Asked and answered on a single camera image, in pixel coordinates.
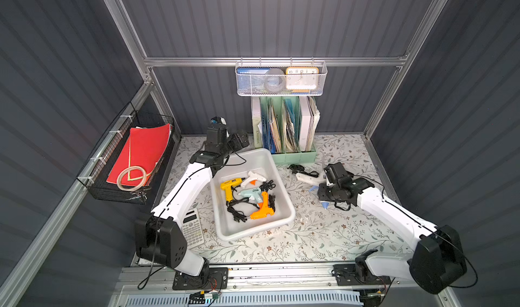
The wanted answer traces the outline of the white blue-tip glue gun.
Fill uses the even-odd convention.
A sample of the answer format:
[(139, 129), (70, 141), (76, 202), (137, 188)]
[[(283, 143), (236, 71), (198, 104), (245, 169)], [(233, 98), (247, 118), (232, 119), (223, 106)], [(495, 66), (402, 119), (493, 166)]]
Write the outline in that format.
[(322, 184), (329, 185), (329, 181), (327, 181), (324, 172), (319, 173), (317, 176), (310, 176), (298, 172), (295, 174), (295, 177), (299, 182), (303, 182), (306, 185), (310, 185), (309, 192), (312, 192), (313, 190), (318, 190), (319, 186)]

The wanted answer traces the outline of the yellow glue gun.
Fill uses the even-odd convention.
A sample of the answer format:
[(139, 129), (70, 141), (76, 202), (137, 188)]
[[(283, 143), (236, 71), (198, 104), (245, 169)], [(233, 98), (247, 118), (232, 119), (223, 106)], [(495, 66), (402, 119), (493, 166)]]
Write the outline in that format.
[(244, 178), (234, 178), (221, 183), (220, 188), (226, 195), (226, 203), (229, 203), (234, 199), (234, 189), (241, 185), (243, 180)]

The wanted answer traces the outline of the mint green glue gun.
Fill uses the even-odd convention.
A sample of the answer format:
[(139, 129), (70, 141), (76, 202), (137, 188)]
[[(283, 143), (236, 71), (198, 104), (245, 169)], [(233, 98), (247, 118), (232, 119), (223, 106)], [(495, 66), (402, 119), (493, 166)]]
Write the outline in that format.
[(263, 191), (258, 187), (258, 188), (252, 188), (252, 189), (244, 189), (241, 192), (239, 192), (238, 194), (241, 197), (253, 199), (256, 202), (256, 204), (260, 204), (260, 203), (264, 202), (262, 193), (263, 193)]

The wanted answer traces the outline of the orange glue gun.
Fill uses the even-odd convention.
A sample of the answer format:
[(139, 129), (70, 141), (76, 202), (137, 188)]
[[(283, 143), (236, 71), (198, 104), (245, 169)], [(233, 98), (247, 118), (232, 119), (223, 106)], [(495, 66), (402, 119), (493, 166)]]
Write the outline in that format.
[(264, 191), (261, 193), (261, 197), (263, 198), (263, 203), (258, 211), (253, 212), (249, 216), (251, 220), (258, 220), (275, 214), (275, 211), (269, 206), (269, 194)]

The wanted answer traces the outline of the white orange-trigger glue gun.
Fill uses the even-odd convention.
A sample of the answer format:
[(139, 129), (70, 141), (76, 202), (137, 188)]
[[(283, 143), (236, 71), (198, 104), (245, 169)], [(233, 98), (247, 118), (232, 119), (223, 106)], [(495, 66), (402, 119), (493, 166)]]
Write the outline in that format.
[(242, 180), (242, 183), (240, 184), (240, 188), (245, 189), (246, 186), (250, 183), (255, 185), (255, 183), (259, 181), (261, 184), (267, 181), (267, 178), (261, 174), (258, 174), (253, 171), (248, 172), (248, 176)]

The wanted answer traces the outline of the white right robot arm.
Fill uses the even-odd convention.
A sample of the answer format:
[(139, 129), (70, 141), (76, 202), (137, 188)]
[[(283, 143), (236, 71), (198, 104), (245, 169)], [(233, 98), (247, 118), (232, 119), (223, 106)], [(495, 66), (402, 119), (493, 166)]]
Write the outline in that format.
[(368, 178), (355, 177), (342, 163), (324, 169), (326, 182), (318, 197), (329, 203), (347, 203), (370, 213), (386, 224), (411, 249), (407, 255), (371, 249), (355, 259), (356, 277), (367, 283), (378, 277), (413, 280), (431, 294), (459, 280), (467, 273), (467, 260), (460, 236), (450, 226), (438, 227), (409, 212), (384, 196)]

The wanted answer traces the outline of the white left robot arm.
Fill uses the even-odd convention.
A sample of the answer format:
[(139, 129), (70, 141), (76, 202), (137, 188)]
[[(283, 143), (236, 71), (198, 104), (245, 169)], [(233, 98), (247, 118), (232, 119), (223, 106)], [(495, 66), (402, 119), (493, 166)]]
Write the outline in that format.
[(207, 139), (191, 156), (179, 182), (155, 208), (136, 220), (137, 257), (193, 277), (204, 273), (207, 261), (188, 249), (182, 232), (184, 218), (201, 190), (226, 167), (230, 155), (248, 146), (246, 132), (231, 133), (225, 123), (212, 121)]

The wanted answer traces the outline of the white plastic storage box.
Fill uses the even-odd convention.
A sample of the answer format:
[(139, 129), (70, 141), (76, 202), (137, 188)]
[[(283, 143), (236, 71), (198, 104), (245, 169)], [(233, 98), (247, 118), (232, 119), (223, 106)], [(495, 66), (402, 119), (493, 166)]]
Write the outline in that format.
[(231, 155), (211, 181), (217, 236), (235, 241), (292, 224), (296, 211), (271, 153), (259, 148)]

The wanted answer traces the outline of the blue box in basket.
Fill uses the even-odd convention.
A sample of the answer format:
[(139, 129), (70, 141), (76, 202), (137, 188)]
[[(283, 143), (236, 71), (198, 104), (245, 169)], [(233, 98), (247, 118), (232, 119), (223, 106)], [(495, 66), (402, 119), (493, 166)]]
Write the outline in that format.
[(265, 90), (265, 74), (269, 68), (238, 67), (236, 69), (237, 93), (240, 96), (257, 94)]

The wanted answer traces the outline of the green desktop file organizer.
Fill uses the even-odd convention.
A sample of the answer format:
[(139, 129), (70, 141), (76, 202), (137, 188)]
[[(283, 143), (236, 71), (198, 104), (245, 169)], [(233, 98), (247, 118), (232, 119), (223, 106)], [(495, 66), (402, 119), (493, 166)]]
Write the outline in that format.
[(314, 163), (317, 150), (314, 135), (320, 120), (320, 112), (313, 98), (309, 98), (312, 113), (309, 151), (299, 146), (301, 96), (264, 96), (251, 99), (253, 146), (265, 148), (277, 165)]

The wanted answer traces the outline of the red folder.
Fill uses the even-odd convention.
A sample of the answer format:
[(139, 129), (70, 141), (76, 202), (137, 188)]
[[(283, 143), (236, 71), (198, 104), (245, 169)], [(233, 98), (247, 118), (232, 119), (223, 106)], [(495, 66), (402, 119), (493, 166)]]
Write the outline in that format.
[(160, 165), (171, 137), (171, 124), (131, 128), (106, 182), (120, 190), (138, 190), (149, 183)]

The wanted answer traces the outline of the grey tape roll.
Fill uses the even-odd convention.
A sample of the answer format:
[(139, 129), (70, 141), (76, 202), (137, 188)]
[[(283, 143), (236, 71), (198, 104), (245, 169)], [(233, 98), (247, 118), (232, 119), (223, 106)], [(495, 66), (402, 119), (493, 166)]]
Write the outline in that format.
[(278, 68), (271, 68), (265, 74), (264, 86), (269, 93), (280, 93), (285, 89), (284, 71)]

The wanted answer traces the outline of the white calculator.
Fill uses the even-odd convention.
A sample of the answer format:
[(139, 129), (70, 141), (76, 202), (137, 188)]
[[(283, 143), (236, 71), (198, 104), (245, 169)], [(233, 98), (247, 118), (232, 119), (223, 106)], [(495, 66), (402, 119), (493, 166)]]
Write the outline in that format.
[(203, 228), (200, 223), (199, 212), (196, 208), (191, 209), (183, 220), (183, 235), (187, 241), (188, 249), (204, 244)]

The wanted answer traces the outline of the yellow white alarm clock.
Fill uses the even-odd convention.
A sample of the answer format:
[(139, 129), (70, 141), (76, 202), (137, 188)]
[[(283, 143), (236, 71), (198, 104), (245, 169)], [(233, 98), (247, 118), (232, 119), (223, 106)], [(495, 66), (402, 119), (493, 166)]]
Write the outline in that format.
[(315, 90), (318, 87), (318, 67), (288, 67), (286, 87), (288, 90)]

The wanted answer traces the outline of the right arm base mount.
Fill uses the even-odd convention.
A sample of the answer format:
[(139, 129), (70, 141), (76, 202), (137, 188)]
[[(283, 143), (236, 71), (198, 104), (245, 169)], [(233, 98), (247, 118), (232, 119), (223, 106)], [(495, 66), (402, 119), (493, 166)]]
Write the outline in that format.
[(390, 285), (391, 277), (373, 275), (366, 266), (354, 263), (333, 265), (332, 276), (338, 286), (348, 285)]

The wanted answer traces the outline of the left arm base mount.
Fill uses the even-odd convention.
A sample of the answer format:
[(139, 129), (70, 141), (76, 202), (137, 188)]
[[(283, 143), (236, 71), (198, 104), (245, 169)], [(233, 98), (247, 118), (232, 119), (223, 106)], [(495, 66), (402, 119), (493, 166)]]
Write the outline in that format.
[(204, 290), (204, 291), (220, 291), (226, 289), (229, 280), (229, 269), (226, 267), (209, 267), (202, 270), (199, 276), (191, 276), (185, 273), (176, 273), (172, 290), (174, 291), (189, 291), (189, 290)]

